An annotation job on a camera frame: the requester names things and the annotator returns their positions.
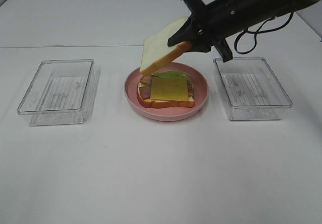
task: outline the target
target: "ham slice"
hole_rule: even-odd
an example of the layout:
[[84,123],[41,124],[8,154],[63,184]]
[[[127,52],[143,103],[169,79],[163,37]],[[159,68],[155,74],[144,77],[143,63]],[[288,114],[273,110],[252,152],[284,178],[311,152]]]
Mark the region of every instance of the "ham slice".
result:
[[193,96],[193,89],[188,90],[188,97],[191,97],[191,96]]
[[139,91],[142,99],[144,100],[149,99],[151,95],[151,85],[139,87]]
[[188,87],[188,91],[192,90],[192,84],[190,81],[187,81],[187,87]]
[[151,86],[152,85],[152,79],[153,79],[153,75],[148,75],[148,76],[146,76],[146,77],[142,77],[141,79],[140,79],[140,82],[142,83],[142,84],[144,84],[144,85],[148,85],[148,86]]

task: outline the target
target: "cheese slice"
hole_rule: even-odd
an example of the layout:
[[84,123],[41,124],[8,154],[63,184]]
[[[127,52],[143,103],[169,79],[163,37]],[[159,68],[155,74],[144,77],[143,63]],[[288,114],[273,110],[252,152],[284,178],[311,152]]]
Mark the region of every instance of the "cheese slice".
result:
[[165,101],[187,101],[187,79],[154,77],[152,80],[150,99]]

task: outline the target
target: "white bread slice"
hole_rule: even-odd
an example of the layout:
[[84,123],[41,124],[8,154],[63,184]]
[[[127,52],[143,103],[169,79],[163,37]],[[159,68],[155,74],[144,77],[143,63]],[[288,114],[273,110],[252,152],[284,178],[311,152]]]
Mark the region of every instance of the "white bread slice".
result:
[[179,18],[144,40],[140,68],[140,73],[143,76],[148,76],[169,64],[192,47],[193,44],[189,41],[168,47],[168,39],[183,26],[187,19],[188,17]]

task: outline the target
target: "container rim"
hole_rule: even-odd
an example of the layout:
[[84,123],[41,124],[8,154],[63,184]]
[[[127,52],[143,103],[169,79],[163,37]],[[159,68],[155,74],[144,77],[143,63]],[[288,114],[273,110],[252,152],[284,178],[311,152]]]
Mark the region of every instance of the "container rim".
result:
[[227,96],[228,100],[229,100],[229,105],[230,107],[233,108],[246,108],[246,107],[254,107],[254,108],[267,108],[267,107],[280,107],[280,108],[291,108],[293,105],[293,102],[291,101],[291,99],[289,98],[289,96],[287,95],[286,91],[284,90],[284,88],[282,87],[281,83],[279,82],[279,80],[277,79],[276,75],[274,74],[274,72],[272,71],[271,67],[268,65],[267,61],[263,58],[263,57],[234,57],[232,60],[261,60],[262,62],[264,62],[265,66],[267,67],[267,69],[270,71],[270,73],[272,74],[274,80],[277,82],[278,86],[280,87],[281,91],[283,92],[284,96],[286,97],[286,100],[289,102],[288,104],[270,104],[270,105],[233,105],[231,103],[231,100],[229,98],[227,89],[225,87],[225,84],[223,82],[222,76],[221,76],[221,72],[218,66],[218,61],[222,61],[222,58],[215,58],[213,60],[213,62],[215,63],[215,66],[218,70],[219,76],[220,76],[220,81],[222,84],[222,87],[225,89],[225,95]]
[[[21,111],[21,108],[23,106],[23,104],[25,103],[25,100],[28,96],[28,94],[30,93],[32,86],[34,84],[34,82],[37,79],[37,76],[41,70],[41,68],[43,67],[43,65],[45,64],[53,64],[53,63],[80,63],[80,62],[91,62],[91,66],[90,66],[90,70],[89,73],[87,75],[87,81],[85,84],[85,88],[84,88],[84,93],[83,93],[83,97],[82,97],[82,103],[80,104],[81,106],[77,109],[57,109],[57,110],[35,110],[35,111]],[[48,114],[48,113],[66,113],[66,112],[79,112],[82,110],[83,107],[83,102],[84,102],[84,97],[85,97],[85,92],[88,91],[88,87],[89,87],[89,78],[90,75],[93,71],[93,65],[94,65],[94,59],[59,59],[59,60],[45,60],[42,61],[33,77],[33,79],[31,80],[31,83],[28,86],[28,89],[26,91],[26,93],[24,94],[24,97],[22,98],[18,108],[17,108],[17,114],[18,115],[32,115],[32,114]]]

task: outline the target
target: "transparent tray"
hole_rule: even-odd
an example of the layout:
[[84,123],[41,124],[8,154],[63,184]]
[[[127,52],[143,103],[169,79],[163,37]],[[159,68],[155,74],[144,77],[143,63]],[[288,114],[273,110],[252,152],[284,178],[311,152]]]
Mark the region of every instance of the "transparent tray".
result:
[[41,62],[17,112],[30,126],[78,124],[88,120],[98,78],[92,59]]
[[292,101],[264,58],[214,59],[215,80],[229,120],[279,120]]

